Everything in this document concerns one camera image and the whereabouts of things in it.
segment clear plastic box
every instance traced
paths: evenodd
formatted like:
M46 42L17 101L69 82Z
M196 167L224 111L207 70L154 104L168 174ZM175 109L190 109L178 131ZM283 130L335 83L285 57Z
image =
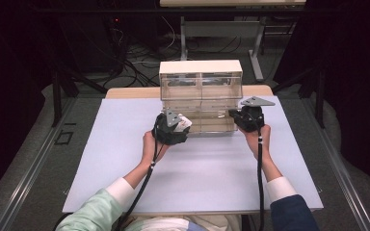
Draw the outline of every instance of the clear plastic box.
M191 134L234 132L228 110L243 97L242 73L237 60L161 62L163 107L188 117Z

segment controller cable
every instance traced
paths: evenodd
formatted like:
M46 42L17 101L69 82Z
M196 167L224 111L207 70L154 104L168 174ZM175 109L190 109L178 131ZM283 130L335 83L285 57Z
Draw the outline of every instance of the controller cable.
M156 133L157 132L157 126L158 126L157 121L158 121L158 117L155 120L155 124L154 124L154 128L153 128L155 134L157 134ZM161 153L161 150L162 150L163 147L164 147L164 144L162 144L162 146L160 147L160 149L158 151L158 140L155 138L154 157L152 158L151 165L149 166L148 172L146 173L145 180L144 180L143 184L141 185L141 188L140 188L137 196L135 197L133 203L131 204L131 207L125 213L124 217L119 218L117 228L115 229L115 231L120 231L120 230L122 230L122 228L124 228L123 225L126 223L128 217L133 212L135 206L137 205L137 202L140 200L140 197L141 197L141 195L143 194L143 192L145 190L146 184L148 184L149 178L151 177L152 171L154 170L154 167L155 167L155 164L157 162L158 156Z
M259 187L259 197L260 197L260 226L259 231L264 229L264 192L263 192L263 181L262 181L262 163L263 163L263 137L261 136L260 128L251 117L251 121L254 123L255 127L257 128L257 184Z

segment black curtain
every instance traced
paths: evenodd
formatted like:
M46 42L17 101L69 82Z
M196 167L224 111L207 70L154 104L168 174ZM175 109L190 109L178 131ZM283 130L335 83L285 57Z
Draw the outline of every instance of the black curtain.
M341 126L341 153L370 175L370 1L316 0L307 1L307 7L342 13L300 19L274 79L282 84L322 62L325 98Z
M34 125L51 82L32 29L18 1L0 1L0 179Z

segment person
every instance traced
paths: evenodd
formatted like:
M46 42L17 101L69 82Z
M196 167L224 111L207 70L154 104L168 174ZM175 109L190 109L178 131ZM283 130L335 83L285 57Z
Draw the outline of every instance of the person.
M258 158L258 133L247 133L239 129L246 137L254 158ZM271 200L271 217L274 230L319 230L317 223L304 199L296 193L288 179L282 175L270 155L271 127L261 128L262 170L267 180L267 190ZM143 156L139 164L125 176L87 200L72 215L63 219L56 227L58 231L67 230L111 230L113 223L121 216L125 202L134 196L134 189L146 176L155 150L155 140L151 132L143 137ZM157 162L160 161L168 145L158 143L161 149ZM188 216L168 218L137 218L124 230L240 230L240 216Z

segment white table surface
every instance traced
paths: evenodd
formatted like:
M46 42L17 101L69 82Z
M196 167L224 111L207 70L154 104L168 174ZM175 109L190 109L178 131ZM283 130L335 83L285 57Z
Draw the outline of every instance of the white table surface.
M278 98L261 97L276 103L263 107L265 121L272 126L275 163L310 209L323 208ZM103 99L63 212L76 211L141 160L142 137L161 109L158 98ZM133 215L258 211L256 165L240 132L229 137L189 138L171 147L156 165ZM265 208L269 209L264 189Z

